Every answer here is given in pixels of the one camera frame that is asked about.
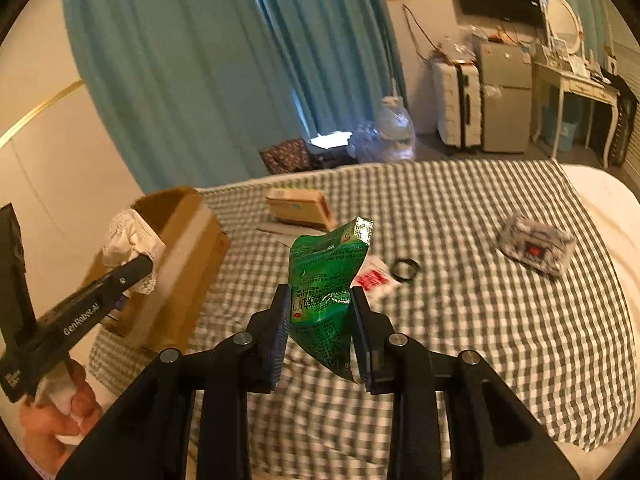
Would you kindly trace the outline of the left hand holding gripper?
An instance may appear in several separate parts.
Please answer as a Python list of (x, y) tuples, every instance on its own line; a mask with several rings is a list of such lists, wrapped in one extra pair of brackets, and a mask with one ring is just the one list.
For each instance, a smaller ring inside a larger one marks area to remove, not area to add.
[(85, 369), (74, 360), (67, 369), (77, 388), (70, 399), (70, 408), (77, 419), (64, 415), (51, 403), (36, 405), (31, 398), (26, 398), (20, 407), (24, 453), (46, 478), (54, 478), (70, 457), (70, 449), (58, 440), (58, 436), (85, 436), (103, 414), (102, 406), (96, 402), (93, 388), (87, 382)]

